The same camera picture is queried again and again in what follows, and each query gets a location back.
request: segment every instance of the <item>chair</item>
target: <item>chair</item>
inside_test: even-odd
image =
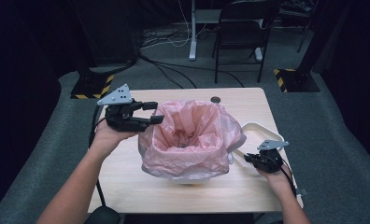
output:
[[[314,15],[315,15],[316,8],[319,4],[319,0],[314,1],[314,6],[309,11],[300,10],[300,9],[297,9],[296,7],[288,6],[288,4],[285,4],[285,3],[287,3],[287,1],[283,1],[281,3],[280,9],[277,15],[281,17],[281,19],[290,19],[290,20],[299,21],[304,26],[302,30],[302,40],[301,40],[301,43],[299,44],[298,50],[296,51],[299,53],[304,44],[304,41],[305,41],[307,32],[310,28],[311,22],[314,20]]]
[[[216,59],[215,83],[218,79],[220,49],[252,49],[251,57],[257,48],[263,48],[261,61],[248,63],[260,65],[257,81],[261,81],[271,25],[278,9],[278,0],[237,0],[222,9],[211,56],[214,58],[215,54]]]

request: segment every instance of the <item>forearm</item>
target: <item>forearm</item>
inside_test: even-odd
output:
[[[278,195],[278,199],[282,208],[283,221],[287,223],[299,223],[307,224],[310,223],[301,205],[298,203],[295,197],[293,197],[290,188],[284,189]]]
[[[103,161],[89,150],[37,223],[84,223]]]

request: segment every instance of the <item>wooden table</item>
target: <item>wooden table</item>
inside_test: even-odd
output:
[[[256,121],[277,131],[266,96],[260,88],[131,91],[131,94],[137,101],[158,103],[172,100],[210,101],[211,97],[218,96],[220,104],[240,125]],[[148,118],[151,112],[138,110],[134,116]],[[230,165],[228,174],[213,177],[202,185],[178,185],[141,170],[137,140],[135,136],[121,142],[104,162],[100,174],[107,206],[120,213],[208,214],[281,210],[266,179],[235,154],[235,162]],[[261,139],[255,141],[253,136],[248,136],[240,150],[243,153],[258,153],[256,147],[259,144]],[[280,154],[288,161],[284,149],[280,150]],[[300,196],[298,202],[303,206]],[[89,212],[100,205],[95,190]]]

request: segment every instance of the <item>human hand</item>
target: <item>human hand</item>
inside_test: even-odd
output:
[[[281,168],[290,178],[292,178],[290,169],[285,164],[283,164]],[[267,179],[270,188],[275,192],[275,194],[278,197],[281,197],[289,193],[292,194],[290,182],[287,179],[287,176],[285,176],[281,170],[274,172],[272,174],[268,174],[267,172],[264,172],[259,169],[257,169],[257,172]]]
[[[117,132],[107,125],[106,120],[102,120],[95,130],[94,140],[89,150],[98,153],[102,159],[105,159],[122,140],[135,135],[137,133]]]

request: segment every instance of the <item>gray mat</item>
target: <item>gray mat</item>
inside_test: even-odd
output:
[[[275,68],[296,68],[311,36],[312,33],[309,33],[303,51],[296,53],[301,39],[299,30],[274,30],[259,84],[256,83],[258,66],[221,69],[251,70],[233,74],[245,87],[260,87],[265,91],[278,131],[290,142],[286,151],[296,182],[300,188],[309,191],[303,199],[311,221],[370,223],[370,157],[346,128],[320,75],[312,75],[320,92],[282,93],[273,73]],[[210,35],[198,42],[195,62],[188,60],[189,42],[182,48],[164,44],[142,49],[141,52],[160,62],[212,69],[214,61],[210,54],[213,40],[214,36]],[[239,55],[236,52],[227,53],[227,59]],[[214,84],[212,71],[173,68],[184,73],[197,88],[241,87],[234,78],[224,73],[220,73],[219,83]],[[167,74],[183,88],[193,88],[192,83],[180,74],[170,71]],[[0,203],[0,223],[35,222],[86,152],[96,100],[69,99],[77,80],[76,72],[60,78],[63,87],[60,101],[30,159]],[[132,90],[178,88],[153,64],[141,60],[117,74],[111,88],[123,83],[127,83]],[[281,219],[280,214],[266,214],[257,223],[278,219]]]

